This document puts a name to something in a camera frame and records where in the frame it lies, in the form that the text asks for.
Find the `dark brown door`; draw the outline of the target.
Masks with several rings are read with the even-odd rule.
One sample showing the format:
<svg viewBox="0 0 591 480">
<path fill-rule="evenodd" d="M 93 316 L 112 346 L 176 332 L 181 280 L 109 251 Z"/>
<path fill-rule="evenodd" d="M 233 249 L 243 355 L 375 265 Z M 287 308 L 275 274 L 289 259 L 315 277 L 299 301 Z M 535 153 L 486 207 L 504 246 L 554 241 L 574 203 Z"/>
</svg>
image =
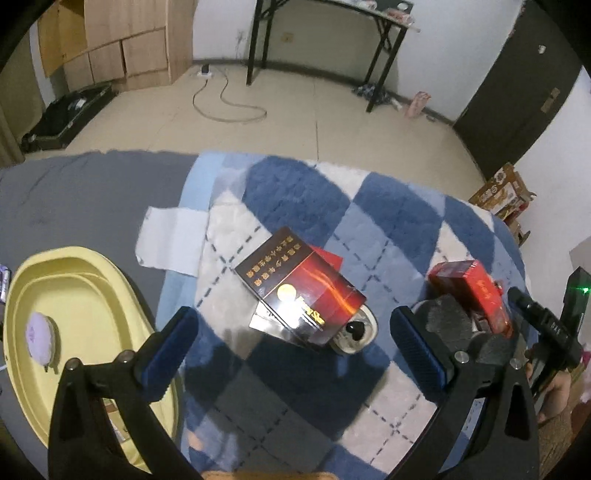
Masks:
<svg viewBox="0 0 591 480">
<path fill-rule="evenodd" d="M 582 62 L 551 16 L 527 1 L 497 60 L 454 125 L 485 179 L 516 164 L 570 94 Z"/>
</svg>

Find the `black folding table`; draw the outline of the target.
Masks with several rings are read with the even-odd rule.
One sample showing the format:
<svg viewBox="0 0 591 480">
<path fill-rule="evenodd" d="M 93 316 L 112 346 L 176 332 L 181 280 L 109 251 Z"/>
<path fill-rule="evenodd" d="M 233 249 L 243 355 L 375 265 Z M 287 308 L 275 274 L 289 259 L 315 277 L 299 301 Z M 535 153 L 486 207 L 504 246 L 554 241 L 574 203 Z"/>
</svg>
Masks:
<svg viewBox="0 0 591 480">
<path fill-rule="evenodd" d="M 293 54 L 271 53 L 280 27 L 294 27 L 304 35 Z M 411 31 L 411 15 L 399 8 L 372 10 L 361 1 L 257 1 L 246 54 L 246 84 L 256 69 L 310 74 L 358 87 L 376 84 L 367 111 L 376 107 L 381 89 L 387 90 L 394 60 Z"/>
</svg>

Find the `yellow oval tray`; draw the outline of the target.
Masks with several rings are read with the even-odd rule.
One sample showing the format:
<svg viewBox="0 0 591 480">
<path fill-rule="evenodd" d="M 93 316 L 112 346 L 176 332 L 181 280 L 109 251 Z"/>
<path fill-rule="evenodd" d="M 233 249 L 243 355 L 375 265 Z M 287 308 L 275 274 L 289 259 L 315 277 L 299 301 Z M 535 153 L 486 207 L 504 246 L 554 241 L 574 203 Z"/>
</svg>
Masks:
<svg viewBox="0 0 591 480">
<path fill-rule="evenodd" d="M 55 354 L 47 367 L 27 347 L 26 324 L 35 312 L 54 326 Z M 21 410 L 41 443 L 49 440 L 66 361 L 77 357 L 84 364 L 108 363 L 123 350 L 138 350 L 152 332 L 129 282 L 100 253 L 70 246 L 25 260 L 8 290 L 4 356 Z"/>
</svg>

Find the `dark red orange box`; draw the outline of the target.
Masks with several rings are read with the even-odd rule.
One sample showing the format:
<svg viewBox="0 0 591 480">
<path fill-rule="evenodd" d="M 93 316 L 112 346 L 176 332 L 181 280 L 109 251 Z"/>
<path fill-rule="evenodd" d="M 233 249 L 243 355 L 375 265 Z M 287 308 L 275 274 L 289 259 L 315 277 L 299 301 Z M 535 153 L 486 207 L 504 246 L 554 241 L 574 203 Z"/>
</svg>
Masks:
<svg viewBox="0 0 591 480">
<path fill-rule="evenodd" d="M 297 302 L 322 332 L 311 345 L 328 344 L 366 303 L 366 297 L 311 246 L 284 226 L 235 267 L 242 282 L 273 311 Z"/>
</svg>

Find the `red cigarette carton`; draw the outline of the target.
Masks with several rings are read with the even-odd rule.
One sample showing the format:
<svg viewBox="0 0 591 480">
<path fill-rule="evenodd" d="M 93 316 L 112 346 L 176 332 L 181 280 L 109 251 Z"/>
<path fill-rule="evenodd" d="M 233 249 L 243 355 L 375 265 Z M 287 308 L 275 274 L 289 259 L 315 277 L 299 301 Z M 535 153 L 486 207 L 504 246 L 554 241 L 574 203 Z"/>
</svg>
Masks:
<svg viewBox="0 0 591 480">
<path fill-rule="evenodd" d="M 452 295 L 480 331 L 512 337 L 513 322 L 503 291 L 480 261 L 441 262 L 431 269 L 428 279 L 437 293 Z"/>
</svg>

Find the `wooden cabinet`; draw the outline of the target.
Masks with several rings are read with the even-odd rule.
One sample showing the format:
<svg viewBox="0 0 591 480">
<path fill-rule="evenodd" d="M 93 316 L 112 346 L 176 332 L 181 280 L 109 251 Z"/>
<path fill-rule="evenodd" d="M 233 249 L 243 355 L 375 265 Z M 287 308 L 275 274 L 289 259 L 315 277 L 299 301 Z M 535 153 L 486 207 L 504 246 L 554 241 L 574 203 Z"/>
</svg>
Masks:
<svg viewBox="0 0 591 480">
<path fill-rule="evenodd" d="M 192 64 L 197 1 L 54 1 L 37 21 L 44 74 L 70 91 L 110 83 L 120 91 L 174 83 Z"/>
</svg>

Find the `white cloth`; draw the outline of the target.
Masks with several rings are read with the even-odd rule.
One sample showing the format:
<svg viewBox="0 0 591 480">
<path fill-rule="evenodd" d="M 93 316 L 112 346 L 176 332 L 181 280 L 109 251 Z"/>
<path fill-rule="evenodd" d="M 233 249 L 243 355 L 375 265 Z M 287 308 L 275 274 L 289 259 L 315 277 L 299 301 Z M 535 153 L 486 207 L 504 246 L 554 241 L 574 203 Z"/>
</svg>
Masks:
<svg viewBox="0 0 591 480">
<path fill-rule="evenodd" d="M 135 245 L 138 264 L 197 277 L 207 224 L 204 211 L 149 207 Z"/>
</svg>

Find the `pink bag on floor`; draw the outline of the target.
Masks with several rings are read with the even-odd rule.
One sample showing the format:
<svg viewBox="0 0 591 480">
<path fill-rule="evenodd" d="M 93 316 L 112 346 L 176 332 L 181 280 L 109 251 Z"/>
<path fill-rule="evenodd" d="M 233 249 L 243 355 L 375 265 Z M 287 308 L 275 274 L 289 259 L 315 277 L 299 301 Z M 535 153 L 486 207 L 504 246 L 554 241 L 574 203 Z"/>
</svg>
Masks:
<svg viewBox="0 0 591 480">
<path fill-rule="evenodd" d="M 431 95 L 428 92 L 418 92 L 408 105 L 405 116 L 411 119 L 418 118 L 423 113 L 430 99 Z"/>
</svg>

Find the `purple plush toy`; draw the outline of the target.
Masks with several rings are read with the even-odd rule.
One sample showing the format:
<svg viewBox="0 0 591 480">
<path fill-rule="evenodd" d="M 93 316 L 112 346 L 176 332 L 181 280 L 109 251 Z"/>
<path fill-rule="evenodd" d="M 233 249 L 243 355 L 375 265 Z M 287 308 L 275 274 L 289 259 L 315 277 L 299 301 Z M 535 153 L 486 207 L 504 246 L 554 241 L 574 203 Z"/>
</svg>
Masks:
<svg viewBox="0 0 591 480">
<path fill-rule="evenodd" d="M 48 370 L 57 353 L 57 333 L 52 319 L 33 312 L 26 323 L 25 340 L 29 356 Z"/>
</svg>

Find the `black foam puck front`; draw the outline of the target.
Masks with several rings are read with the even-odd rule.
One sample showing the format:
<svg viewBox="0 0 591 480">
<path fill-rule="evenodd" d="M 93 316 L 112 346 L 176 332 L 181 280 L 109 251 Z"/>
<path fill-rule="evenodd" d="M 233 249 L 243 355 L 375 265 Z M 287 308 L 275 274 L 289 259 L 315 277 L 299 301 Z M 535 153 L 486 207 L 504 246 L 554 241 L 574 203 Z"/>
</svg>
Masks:
<svg viewBox="0 0 591 480">
<path fill-rule="evenodd" d="M 475 330 L 473 320 L 449 294 L 419 303 L 413 313 L 452 354 L 464 351 L 477 363 L 494 366 L 507 365 L 513 358 L 515 341 L 502 334 Z"/>
</svg>

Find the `cardboard box by wall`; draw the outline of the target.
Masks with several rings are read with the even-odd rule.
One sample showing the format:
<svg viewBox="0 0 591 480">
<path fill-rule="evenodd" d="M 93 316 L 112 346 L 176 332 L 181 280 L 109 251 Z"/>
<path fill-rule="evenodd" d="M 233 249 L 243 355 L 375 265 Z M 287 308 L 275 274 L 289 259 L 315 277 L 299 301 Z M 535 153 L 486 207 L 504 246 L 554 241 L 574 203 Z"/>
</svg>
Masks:
<svg viewBox="0 0 591 480">
<path fill-rule="evenodd" d="M 521 247 L 531 232 L 522 229 L 519 217 L 536 197 L 537 194 L 529 190 L 515 167 L 507 163 L 469 199 L 469 202 L 503 221 Z"/>
</svg>

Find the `black case on floor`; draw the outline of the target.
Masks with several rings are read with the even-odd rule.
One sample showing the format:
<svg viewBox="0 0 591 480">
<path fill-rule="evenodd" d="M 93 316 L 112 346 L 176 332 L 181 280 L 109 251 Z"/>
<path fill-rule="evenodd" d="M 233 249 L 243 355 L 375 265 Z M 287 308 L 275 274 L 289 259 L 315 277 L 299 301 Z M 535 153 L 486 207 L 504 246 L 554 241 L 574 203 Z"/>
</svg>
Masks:
<svg viewBox="0 0 591 480">
<path fill-rule="evenodd" d="M 20 142 L 24 153 L 65 149 L 117 95 L 109 83 L 68 93 L 53 101 Z"/>
</svg>

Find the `dark clothes pile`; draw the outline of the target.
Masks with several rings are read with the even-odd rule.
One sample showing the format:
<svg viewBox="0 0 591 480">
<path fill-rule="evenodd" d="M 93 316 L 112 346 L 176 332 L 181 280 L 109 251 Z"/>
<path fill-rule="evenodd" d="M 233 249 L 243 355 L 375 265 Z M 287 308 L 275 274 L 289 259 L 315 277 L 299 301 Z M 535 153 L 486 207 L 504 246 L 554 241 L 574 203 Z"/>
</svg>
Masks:
<svg viewBox="0 0 591 480">
<path fill-rule="evenodd" d="M 376 93 L 376 84 L 363 84 L 356 88 L 353 88 L 352 92 L 358 97 L 366 99 L 367 101 L 371 101 Z M 384 104 L 392 104 L 394 101 L 394 97 L 385 89 L 381 89 L 378 92 L 378 96 L 376 98 L 376 103 L 378 105 Z"/>
</svg>

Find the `blue white checkered blanket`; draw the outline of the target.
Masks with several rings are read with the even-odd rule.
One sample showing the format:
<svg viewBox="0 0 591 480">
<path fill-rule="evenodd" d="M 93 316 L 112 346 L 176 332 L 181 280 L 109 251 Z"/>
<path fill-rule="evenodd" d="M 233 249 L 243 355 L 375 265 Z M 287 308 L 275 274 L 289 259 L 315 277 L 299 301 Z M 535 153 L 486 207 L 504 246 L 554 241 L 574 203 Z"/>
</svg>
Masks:
<svg viewBox="0 0 591 480">
<path fill-rule="evenodd" d="M 156 321 L 200 328 L 184 361 L 182 450 L 199 472 L 383 479 L 435 411 L 390 334 L 442 262 L 528 277 L 508 228 L 440 192 L 363 170 L 206 153 L 181 207 L 207 223 L 196 266 L 170 273 Z"/>
</svg>

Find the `red envelope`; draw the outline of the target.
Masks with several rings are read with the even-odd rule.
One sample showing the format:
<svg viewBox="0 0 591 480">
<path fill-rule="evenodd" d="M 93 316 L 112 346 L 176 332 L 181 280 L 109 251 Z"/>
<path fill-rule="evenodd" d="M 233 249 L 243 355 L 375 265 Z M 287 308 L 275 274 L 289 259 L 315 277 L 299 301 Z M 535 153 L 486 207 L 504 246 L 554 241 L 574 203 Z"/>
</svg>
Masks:
<svg viewBox="0 0 591 480">
<path fill-rule="evenodd" d="M 318 256 L 322 258 L 322 260 L 325 260 L 325 262 L 328 263 L 332 269 L 335 269 L 335 271 L 341 271 L 342 261 L 344 261 L 341 256 L 335 255 L 329 251 L 325 251 L 324 249 L 317 246 L 311 246 L 311 250 L 317 253 Z"/>
</svg>

